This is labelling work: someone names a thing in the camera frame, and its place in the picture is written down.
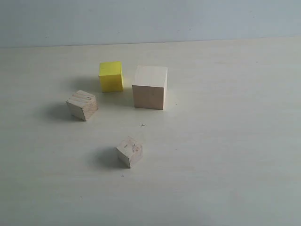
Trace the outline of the large light wooden cube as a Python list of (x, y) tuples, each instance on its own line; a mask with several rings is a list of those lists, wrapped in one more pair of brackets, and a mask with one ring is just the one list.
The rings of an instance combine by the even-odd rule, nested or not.
[(134, 107), (163, 110), (167, 92), (167, 67), (139, 65), (132, 83)]

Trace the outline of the yellow cube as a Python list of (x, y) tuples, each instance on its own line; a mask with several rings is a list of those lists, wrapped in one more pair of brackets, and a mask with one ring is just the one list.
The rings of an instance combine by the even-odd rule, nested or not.
[(123, 91), (123, 72), (120, 61), (100, 63), (98, 77), (103, 93)]

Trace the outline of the small pale wooden cube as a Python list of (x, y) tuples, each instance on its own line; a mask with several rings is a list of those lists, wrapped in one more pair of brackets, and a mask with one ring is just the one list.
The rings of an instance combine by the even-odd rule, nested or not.
[(132, 137), (126, 137), (116, 146), (118, 159), (129, 169), (143, 156), (143, 146)]

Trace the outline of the medium grained wooden cube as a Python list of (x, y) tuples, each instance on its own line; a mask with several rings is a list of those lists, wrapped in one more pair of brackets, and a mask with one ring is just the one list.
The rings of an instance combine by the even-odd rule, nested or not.
[(87, 121), (98, 110), (96, 96), (82, 90), (78, 90), (66, 104), (72, 116)]

